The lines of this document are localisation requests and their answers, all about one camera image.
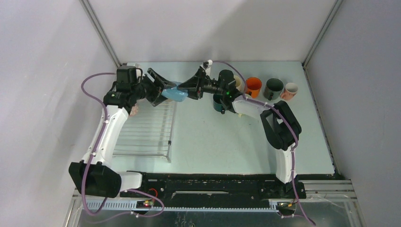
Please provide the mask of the salmon printed mug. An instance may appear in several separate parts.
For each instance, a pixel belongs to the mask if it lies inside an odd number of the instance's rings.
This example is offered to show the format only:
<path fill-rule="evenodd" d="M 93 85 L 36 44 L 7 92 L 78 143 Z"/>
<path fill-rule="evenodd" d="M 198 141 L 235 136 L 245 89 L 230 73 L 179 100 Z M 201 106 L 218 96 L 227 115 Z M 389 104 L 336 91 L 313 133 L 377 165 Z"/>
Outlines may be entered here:
<path fill-rule="evenodd" d="M 289 101 L 298 93 L 298 85 L 296 83 L 287 83 L 284 86 L 284 90 L 280 95 L 280 98 Z"/>

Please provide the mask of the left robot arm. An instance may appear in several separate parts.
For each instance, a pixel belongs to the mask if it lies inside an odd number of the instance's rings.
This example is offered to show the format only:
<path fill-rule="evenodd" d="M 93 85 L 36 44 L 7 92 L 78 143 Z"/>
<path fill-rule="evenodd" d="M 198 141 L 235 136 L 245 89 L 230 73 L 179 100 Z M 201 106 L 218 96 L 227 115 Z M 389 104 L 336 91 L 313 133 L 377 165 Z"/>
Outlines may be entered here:
<path fill-rule="evenodd" d="M 176 87 L 176 83 L 151 68 L 143 72 L 135 66 L 120 66 L 114 75 L 116 79 L 103 99 L 85 92 L 101 104 L 103 111 L 92 143 L 80 161 L 70 164 L 69 174 L 82 196 L 115 198 L 131 189 L 138 197 L 144 197 L 149 192 L 149 183 L 142 179 L 141 173 L 112 169 L 114 149 L 137 101 L 146 99 L 157 106 L 166 100 L 162 92 Z"/>

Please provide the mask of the dark green mug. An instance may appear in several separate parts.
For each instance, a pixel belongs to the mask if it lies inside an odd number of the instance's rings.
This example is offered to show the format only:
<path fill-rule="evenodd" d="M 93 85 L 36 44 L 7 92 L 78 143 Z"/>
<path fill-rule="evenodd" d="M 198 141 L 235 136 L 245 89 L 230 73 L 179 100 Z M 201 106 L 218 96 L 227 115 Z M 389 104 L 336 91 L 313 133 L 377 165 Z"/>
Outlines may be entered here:
<path fill-rule="evenodd" d="M 266 82 L 263 96 L 269 101 L 278 99 L 283 88 L 284 84 L 280 79 L 270 78 Z"/>

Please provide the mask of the orange mug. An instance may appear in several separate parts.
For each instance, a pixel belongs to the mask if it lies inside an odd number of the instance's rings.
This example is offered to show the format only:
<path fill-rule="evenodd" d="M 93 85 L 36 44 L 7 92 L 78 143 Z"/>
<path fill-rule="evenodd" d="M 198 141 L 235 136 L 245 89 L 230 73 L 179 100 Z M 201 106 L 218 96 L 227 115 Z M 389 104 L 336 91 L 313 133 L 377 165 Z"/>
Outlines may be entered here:
<path fill-rule="evenodd" d="M 262 88 L 262 81 L 257 77 L 250 77 L 245 81 L 246 93 L 252 98 L 257 98 Z"/>

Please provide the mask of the teal green mug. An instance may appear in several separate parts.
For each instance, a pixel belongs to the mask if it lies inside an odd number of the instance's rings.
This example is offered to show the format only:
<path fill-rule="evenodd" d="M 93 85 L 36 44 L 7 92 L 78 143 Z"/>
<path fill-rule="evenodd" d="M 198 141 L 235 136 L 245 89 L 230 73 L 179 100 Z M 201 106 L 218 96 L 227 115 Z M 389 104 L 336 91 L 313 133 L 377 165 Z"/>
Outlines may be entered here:
<path fill-rule="evenodd" d="M 213 108 L 215 111 L 221 113 L 221 114 L 225 114 L 225 108 L 223 106 L 223 95 L 217 95 L 214 94 L 213 95 Z"/>

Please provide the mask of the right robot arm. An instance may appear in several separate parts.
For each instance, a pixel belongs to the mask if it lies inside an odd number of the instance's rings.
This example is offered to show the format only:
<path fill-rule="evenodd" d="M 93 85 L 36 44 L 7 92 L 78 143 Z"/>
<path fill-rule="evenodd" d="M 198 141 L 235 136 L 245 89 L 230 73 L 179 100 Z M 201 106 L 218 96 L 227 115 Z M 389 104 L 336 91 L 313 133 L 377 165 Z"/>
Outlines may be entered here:
<path fill-rule="evenodd" d="M 294 191 L 291 183 L 296 177 L 294 152 L 301 126 L 286 102 L 263 103 L 247 97 L 235 83 L 231 70 L 222 70 L 217 79 L 212 79 L 207 70 L 198 69 L 194 76 L 177 85 L 176 89 L 194 100 L 201 99 L 204 93 L 212 94 L 218 99 L 217 103 L 221 106 L 218 111 L 222 114 L 233 112 L 259 119 L 267 141 L 278 152 L 276 177 L 280 181 L 275 184 L 275 192 L 279 197 L 286 198 Z"/>

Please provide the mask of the blue mug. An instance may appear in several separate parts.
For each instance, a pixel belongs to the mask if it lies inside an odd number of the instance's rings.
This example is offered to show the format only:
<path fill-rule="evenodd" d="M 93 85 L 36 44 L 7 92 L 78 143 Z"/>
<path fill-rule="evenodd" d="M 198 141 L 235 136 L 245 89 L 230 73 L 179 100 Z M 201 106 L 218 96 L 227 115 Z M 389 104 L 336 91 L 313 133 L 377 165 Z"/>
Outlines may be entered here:
<path fill-rule="evenodd" d="M 181 82 L 173 81 L 175 86 L 173 88 L 164 89 L 161 95 L 169 100 L 182 102 L 188 97 L 188 90 L 178 88 Z"/>

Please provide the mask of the cream mug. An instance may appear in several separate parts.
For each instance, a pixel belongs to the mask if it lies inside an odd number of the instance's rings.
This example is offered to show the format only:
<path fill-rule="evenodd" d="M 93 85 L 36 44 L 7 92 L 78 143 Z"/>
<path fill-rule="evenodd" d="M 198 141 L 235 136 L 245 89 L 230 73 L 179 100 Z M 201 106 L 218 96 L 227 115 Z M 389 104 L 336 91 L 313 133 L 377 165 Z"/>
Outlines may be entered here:
<path fill-rule="evenodd" d="M 243 91 L 244 89 L 244 84 L 243 84 L 243 80 L 238 76 L 238 75 L 234 75 L 234 79 L 235 79 L 235 86 L 236 89 L 240 92 Z"/>

